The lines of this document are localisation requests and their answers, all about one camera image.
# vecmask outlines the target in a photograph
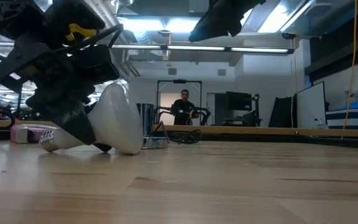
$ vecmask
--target wooden board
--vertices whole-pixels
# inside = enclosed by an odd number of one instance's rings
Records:
[[[358,223],[358,149],[199,142],[136,156],[0,142],[0,224]]]
[[[249,128],[229,126],[180,126],[166,125],[167,131],[192,131],[199,129],[206,134],[273,134],[287,136],[331,136],[358,137],[358,130],[350,129],[306,129],[306,128]]]

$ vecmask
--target white object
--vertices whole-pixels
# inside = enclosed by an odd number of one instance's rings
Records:
[[[326,109],[324,102],[324,83],[298,92],[298,127],[320,128],[326,123]]]
[[[124,85],[108,85],[88,118],[96,136],[95,143],[106,144],[124,154],[137,154],[142,148],[139,111]],[[49,152],[83,145],[61,128],[47,133],[40,139],[40,144]]]

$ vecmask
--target pink object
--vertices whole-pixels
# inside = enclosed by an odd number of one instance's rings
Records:
[[[38,124],[18,124],[11,128],[11,141],[23,144],[38,142],[41,135],[55,127]]]

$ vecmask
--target man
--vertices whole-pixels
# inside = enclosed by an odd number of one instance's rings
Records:
[[[181,91],[181,99],[176,100],[172,105],[173,111],[183,111],[184,113],[177,113],[175,116],[175,120],[173,122],[174,125],[191,125],[190,112],[194,108],[194,104],[188,101],[189,99],[189,91],[182,90]],[[192,118],[199,118],[199,114],[192,114]]]

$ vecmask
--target wooden floor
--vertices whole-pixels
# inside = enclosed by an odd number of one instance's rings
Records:
[[[171,143],[138,156],[0,142],[0,224],[358,224],[358,149]]]

